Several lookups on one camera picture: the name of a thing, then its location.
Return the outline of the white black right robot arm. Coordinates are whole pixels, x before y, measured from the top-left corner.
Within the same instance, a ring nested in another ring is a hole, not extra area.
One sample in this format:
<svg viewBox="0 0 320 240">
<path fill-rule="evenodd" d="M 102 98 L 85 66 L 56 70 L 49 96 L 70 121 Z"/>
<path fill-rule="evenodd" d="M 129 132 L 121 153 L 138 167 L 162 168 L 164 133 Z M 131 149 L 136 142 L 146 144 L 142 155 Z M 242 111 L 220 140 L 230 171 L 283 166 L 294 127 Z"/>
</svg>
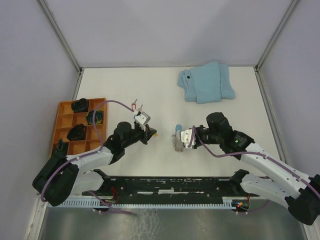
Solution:
<svg viewBox="0 0 320 240">
<path fill-rule="evenodd" d="M 207 127 L 192 127 L 193 148 L 219 145 L 224 152 L 220 158 L 234 157 L 246 163 L 267 178 L 257 177 L 240 169 L 229 183 L 236 196 L 244 192 L 275 202 L 299 222 L 311 226 L 320 215 L 320 176 L 309 176 L 285 162 L 274 158 L 247 134 L 234 130 L 222 112 L 206 117 Z"/>
</svg>

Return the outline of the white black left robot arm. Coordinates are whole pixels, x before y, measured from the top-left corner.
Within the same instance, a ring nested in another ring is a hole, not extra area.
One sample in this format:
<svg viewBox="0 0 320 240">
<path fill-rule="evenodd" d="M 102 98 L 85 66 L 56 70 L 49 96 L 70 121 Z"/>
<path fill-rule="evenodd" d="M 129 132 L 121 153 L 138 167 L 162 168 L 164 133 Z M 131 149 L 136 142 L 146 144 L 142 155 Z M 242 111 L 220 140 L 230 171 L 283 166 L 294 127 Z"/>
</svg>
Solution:
<svg viewBox="0 0 320 240">
<path fill-rule="evenodd" d="M 62 204 L 70 195 L 87 191 L 106 195 L 111 183 L 99 168 L 120 160 L 125 149 L 137 142 L 147 145 L 156 133 L 157 130 L 148 124 L 141 127 L 139 123 L 120 122 L 102 146 L 76 155 L 53 153 L 34 178 L 32 187 L 43 202 L 53 207 Z"/>
</svg>

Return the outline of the key with red tag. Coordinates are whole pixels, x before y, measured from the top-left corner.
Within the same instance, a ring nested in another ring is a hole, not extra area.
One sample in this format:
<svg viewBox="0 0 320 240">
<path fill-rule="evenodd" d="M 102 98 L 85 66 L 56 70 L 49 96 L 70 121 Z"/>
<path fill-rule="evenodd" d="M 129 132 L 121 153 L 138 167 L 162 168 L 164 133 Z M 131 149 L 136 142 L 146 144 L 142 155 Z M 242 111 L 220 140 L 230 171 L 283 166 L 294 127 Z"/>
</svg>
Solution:
<svg viewBox="0 0 320 240">
<path fill-rule="evenodd" d="M 131 103 L 131 109 L 133 112 L 136 112 L 138 110 L 137 101 L 138 101 L 138 99 L 136 98 L 135 101 Z"/>
</svg>

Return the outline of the light blue folded cloth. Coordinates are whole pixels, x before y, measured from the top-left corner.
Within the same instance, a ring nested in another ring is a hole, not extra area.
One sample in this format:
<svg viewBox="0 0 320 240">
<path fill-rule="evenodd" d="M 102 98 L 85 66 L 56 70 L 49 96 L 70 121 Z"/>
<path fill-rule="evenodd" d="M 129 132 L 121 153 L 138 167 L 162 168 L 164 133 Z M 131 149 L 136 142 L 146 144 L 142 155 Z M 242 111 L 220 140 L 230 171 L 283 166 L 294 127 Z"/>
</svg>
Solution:
<svg viewBox="0 0 320 240">
<path fill-rule="evenodd" d="M 182 70 L 177 85 L 183 88 L 186 102 L 206 104 L 236 98 L 230 83 L 229 66 L 217 61 Z"/>
</svg>

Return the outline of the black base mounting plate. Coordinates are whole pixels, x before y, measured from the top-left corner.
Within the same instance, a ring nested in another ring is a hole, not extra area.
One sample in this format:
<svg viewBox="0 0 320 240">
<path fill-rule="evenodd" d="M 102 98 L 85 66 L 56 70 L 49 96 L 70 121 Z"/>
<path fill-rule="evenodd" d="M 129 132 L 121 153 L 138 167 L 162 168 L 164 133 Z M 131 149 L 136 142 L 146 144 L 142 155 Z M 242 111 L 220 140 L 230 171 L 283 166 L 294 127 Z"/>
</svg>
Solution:
<svg viewBox="0 0 320 240">
<path fill-rule="evenodd" d="M 157 193 L 162 190 L 209 194 L 217 197 L 247 197 L 238 183 L 229 177 L 182 177 L 182 176 L 111 176 L 95 190 L 98 196 L 118 193 L 124 195 L 137 192 Z"/>
</svg>

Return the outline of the orange compartment tray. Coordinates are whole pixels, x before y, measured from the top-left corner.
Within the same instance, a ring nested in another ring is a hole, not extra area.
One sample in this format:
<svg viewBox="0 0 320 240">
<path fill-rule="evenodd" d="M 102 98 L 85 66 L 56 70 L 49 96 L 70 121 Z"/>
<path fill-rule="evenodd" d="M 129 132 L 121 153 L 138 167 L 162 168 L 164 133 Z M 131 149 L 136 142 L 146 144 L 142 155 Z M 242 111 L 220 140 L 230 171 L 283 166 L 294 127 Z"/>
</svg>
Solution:
<svg viewBox="0 0 320 240">
<path fill-rule="evenodd" d="M 76 155 L 106 140 L 108 105 L 104 98 L 81 98 L 58 105 L 51 153 Z"/>
</svg>

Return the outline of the aluminium frame rail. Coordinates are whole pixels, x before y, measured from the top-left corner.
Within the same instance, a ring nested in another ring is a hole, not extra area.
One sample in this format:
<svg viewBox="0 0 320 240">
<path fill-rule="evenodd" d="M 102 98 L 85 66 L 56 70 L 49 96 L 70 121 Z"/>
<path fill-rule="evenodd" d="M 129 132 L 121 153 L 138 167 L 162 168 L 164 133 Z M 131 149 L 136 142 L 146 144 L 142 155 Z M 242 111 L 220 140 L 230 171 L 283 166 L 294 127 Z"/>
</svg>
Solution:
<svg viewBox="0 0 320 240">
<path fill-rule="evenodd" d="M 309 175 L 320 171 L 320 3 L 292 0 L 256 65 L 280 152 Z"/>
</svg>

